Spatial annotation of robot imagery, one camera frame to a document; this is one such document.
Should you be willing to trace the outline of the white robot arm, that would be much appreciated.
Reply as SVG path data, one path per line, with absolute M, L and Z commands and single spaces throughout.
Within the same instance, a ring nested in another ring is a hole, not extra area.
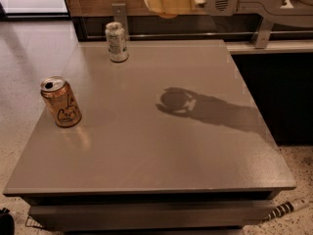
M 274 24 L 313 26 L 312 0 L 144 0 L 149 11 L 176 16 L 202 11 L 211 16 L 257 14 Z

